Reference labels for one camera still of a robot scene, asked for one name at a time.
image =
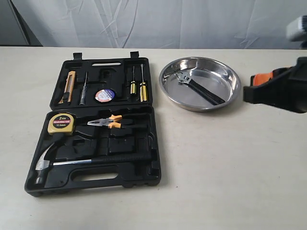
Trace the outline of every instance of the tool kit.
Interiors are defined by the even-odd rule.
[[[62,65],[26,192],[157,185],[161,167],[148,59],[139,52],[120,59],[73,57]],[[117,176],[84,179],[104,173]]]

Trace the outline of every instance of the black plastic case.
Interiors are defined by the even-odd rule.
[[[122,185],[157,185],[161,180],[161,167],[157,134],[155,128],[154,108],[152,107],[152,86],[147,58],[139,57],[139,52],[131,52],[130,58],[83,60],[82,53],[74,53],[74,60],[62,65],[50,108],[33,156],[30,170],[24,185],[27,193],[33,196],[64,193],[72,189],[97,188]],[[147,86],[148,100],[140,101],[140,83],[143,77]],[[137,94],[130,94],[132,69],[135,68]],[[60,103],[69,71],[76,71],[75,84],[70,103]],[[85,105],[79,105],[85,74],[88,72]],[[98,102],[94,96],[101,89],[115,92],[113,100]],[[49,120],[56,114],[68,113],[74,117],[72,135],[47,132]],[[133,119],[122,119],[121,123],[144,125],[147,128],[107,128],[88,126],[87,122],[111,115],[130,115]],[[110,163],[67,164],[52,166],[50,164],[45,183],[36,185],[36,164],[43,151],[56,143],[54,150],[45,156],[50,162],[77,161],[86,159],[106,159]],[[134,161],[137,154],[140,159]],[[76,180],[79,176],[102,173],[117,173],[113,179]]]

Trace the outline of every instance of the table surface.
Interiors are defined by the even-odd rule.
[[[35,198],[24,182],[62,62],[129,57],[130,49],[0,47],[0,229],[305,230],[306,115],[242,102],[186,111],[160,90],[172,60],[201,56],[251,75],[295,65],[299,50],[139,49],[150,61],[162,180]]]

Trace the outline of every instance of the white backdrop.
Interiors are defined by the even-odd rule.
[[[298,48],[307,0],[12,0],[43,46]]]

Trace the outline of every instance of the metal bowl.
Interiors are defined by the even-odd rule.
[[[177,74],[185,74],[225,102],[212,105],[188,85],[179,83]],[[159,84],[162,91],[180,107],[206,112],[229,105],[239,96],[240,78],[222,62],[205,57],[185,57],[172,61],[161,71]]]

